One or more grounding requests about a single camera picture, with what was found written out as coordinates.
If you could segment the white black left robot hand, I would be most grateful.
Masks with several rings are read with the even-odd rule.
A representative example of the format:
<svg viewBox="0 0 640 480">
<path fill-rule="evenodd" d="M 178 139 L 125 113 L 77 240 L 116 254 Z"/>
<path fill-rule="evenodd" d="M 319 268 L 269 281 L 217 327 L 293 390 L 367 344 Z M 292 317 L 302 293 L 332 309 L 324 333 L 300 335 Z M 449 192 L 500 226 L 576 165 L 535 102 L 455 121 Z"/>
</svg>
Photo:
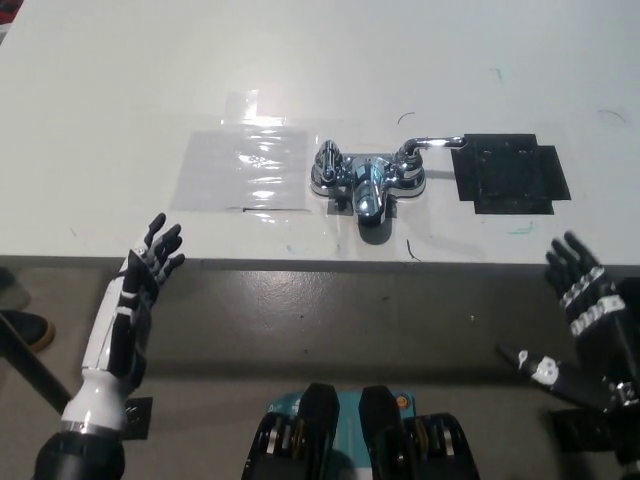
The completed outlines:
<svg viewBox="0 0 640 480">
<path fill-rule="evenodd" d="M 126 401 L 146 371 L 152 309 L 185 262 L 182 227 L 165 223 L 163 213 L 150 222 L 107 285 L 82 359 L 82 384 L 61 416 L 64 431 L 120 436 L 126 430 Z"/>
</svg>

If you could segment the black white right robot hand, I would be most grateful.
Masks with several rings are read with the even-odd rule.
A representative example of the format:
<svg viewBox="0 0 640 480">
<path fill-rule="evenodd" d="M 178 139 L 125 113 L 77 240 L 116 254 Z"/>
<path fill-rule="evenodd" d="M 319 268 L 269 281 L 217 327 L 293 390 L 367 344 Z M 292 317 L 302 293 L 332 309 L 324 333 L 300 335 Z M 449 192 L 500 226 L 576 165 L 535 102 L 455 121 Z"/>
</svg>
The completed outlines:
<svg viewBox="0 0 640 480">
<path fill-rule="evenodd" d="M 573 339 L 577 366 L 508 344 L 498 355 L 540 389 L 610 413 L 639 403 L 639 322 L 612 275 L 572 231 L 551 241 L 545 279 Z"/>
</svg>

